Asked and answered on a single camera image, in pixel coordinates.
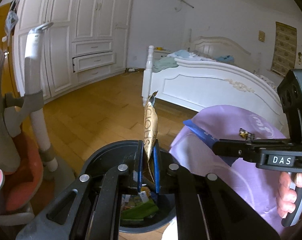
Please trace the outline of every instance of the purple cloth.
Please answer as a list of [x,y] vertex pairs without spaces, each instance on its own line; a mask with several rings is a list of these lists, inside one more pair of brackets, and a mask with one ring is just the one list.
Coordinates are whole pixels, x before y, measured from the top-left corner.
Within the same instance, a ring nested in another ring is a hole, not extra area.
[[[262,117],[235,106],[207,107],[197,113],[192,122],[217,139],[240,140],[240,128],[255,133],[256,138],[284,138]],[[276,205],[279,171],[258,169],[255,163],[240,158],[230,167],[186,126],[172,142],[170,153],[193,174],[217,174],[279,234],[283,231]]]

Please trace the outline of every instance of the open drawer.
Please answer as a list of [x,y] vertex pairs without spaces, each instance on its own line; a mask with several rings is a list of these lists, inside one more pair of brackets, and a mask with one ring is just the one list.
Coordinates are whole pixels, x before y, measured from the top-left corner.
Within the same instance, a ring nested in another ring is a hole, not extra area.
[[73,58],[73,68],[76,73],[100,66],[115,63],[115,53],[97,53]]

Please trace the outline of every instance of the white wardrobe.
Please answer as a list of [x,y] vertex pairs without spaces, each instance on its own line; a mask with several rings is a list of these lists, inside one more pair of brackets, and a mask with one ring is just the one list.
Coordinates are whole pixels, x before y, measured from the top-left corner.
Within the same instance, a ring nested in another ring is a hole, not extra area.
[[132,0],[20,0],[13,37],[14,73],[24,94],[30,29],[45,23],[41,62],[44,99],[124,72]]

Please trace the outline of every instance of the wardrobe door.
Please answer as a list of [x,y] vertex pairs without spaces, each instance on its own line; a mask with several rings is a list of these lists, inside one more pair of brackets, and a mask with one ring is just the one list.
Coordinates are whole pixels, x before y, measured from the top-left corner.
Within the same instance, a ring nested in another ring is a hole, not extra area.
[[[20,0],[17,8],[19,21],[14,30],[12,41],[14,76],[21,96],[25,93],[24,58],[28,32],[45,22],[48,0]],[[44,99],[51,97],[45,68],[44,46],[41,57],[41,88]]]
[[95,20],[101,9],[99,6],[99,0],[75,0],[72,41],[87,41],[95,38]]
[[113,35],[116,0],[98,0],[95,19],[95,37],[111,39]]
[[52,97],[76,85],[73,73],[70,22],[73,0],[49,0],[45,31],[45,63]]
[[116,63],[111,66],[113,72],[126,68],[127,42],[131,16],[132,0],[116,0],[114,12],[114,52]]

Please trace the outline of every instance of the black trash bin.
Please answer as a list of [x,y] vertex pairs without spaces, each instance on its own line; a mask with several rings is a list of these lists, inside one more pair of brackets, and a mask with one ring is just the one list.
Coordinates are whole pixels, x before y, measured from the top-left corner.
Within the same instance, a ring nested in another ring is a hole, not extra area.
[[[99,176],[105,174],[110,168],[126,163],[133,165],[134,155],[137,150],[137,140],[118,141],[108,144],[97,150],[85,163],[81,174]],[[166,225],[176,215],[174,194],[158,195],[157,206],[159,211],[152,218],[145,218],[139,225],[123,225],[120,223],[119,230],[125,233],[146,233]]]

